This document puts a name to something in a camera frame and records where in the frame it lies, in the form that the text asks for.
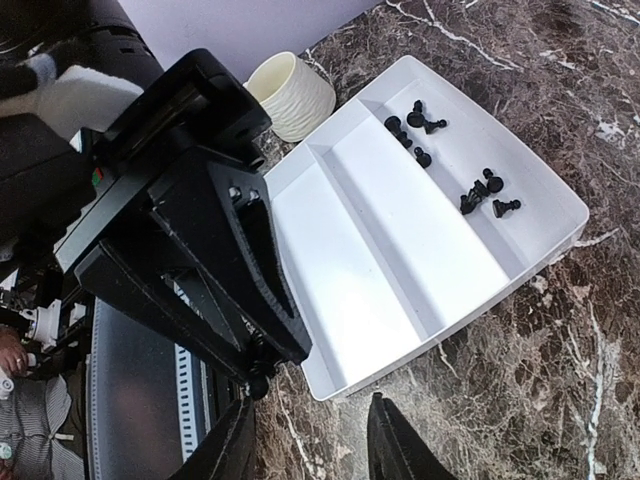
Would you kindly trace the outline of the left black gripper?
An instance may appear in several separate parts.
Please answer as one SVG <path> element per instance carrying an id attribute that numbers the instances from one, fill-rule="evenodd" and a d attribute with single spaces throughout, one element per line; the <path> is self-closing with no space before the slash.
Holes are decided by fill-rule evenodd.
<path id="1" fill-rule="evenodd" d="M 96 198 L 54 248 L 62 271 L 185 152 L 211 151 L 222 163 L 192 159 L 149 187 L 153 217 L 282 359 L 306 360 L 312 341 L 279 260 L 266 183 L 250 171 L 259 157 L 253 141 L 270 124 L 208 50 L 184 55 L 104 134 L 83 134 Z"/>

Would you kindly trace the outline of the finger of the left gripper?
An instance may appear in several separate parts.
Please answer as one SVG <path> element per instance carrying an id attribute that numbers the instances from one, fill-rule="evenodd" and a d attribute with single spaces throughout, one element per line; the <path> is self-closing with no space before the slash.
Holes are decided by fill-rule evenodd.
<path id="1" fill-rule="evenodd" d="M 74 273 L 98 299 L 247 385 L 257 329 L 170 241 L 103 239 Z"/>

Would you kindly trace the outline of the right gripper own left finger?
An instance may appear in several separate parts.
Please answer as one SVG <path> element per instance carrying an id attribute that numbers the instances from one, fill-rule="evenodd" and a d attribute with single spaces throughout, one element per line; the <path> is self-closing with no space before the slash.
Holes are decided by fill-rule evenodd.
<path id="1" fill-rule="evenodd" d="M 254 402 L 235 400 L 170 480 L 250 480 L 255 478 Z"/>

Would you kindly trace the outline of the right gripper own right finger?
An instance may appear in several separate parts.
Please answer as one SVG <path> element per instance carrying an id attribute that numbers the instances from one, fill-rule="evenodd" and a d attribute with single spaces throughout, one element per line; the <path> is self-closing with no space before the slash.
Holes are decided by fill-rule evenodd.
<path id="1" fill-rule="evenodd" d="M 434 456 L 394 402 L 372 396 L 367 419 L 370 479 L 456 480 Z"/>

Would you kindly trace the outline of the white plastic tray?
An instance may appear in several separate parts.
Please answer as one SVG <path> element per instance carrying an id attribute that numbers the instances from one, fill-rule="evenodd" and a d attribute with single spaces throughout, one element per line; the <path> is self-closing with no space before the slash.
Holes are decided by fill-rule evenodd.
<path id="1" fill-rule="evenodd" d="M 497 195 L 462 215 L 489 168 Z M 266 175 L 313 342 L 312 396 L 351 394 L 468 325 L 579 239 L 589 210 L 531 149 L 404 56 Z M 498 219 L 492 201 L 518 199 Z"/>

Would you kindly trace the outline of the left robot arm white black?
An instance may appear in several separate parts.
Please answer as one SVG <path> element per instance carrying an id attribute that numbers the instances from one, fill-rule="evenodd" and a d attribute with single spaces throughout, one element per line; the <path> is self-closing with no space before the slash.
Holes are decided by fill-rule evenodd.
<path id="1" fill-rule="evenodd" d="M 311 352 L 255 140 L 209 51 L 163 68 L 116 1 L 1 5 L 1 270 L 54 258 L 97 299 L 260 395 Z"/>

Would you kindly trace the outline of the person hand background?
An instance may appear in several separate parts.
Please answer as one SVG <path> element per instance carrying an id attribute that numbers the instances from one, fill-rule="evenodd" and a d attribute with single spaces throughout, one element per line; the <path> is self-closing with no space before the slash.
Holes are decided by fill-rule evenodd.
<path id="1" fill-rule="evenodd" d="M 0 329 L 0 364 L 9 378 L 24 377 L 27 374 L 27 351 L 19 334 L 8 326 Z"/>

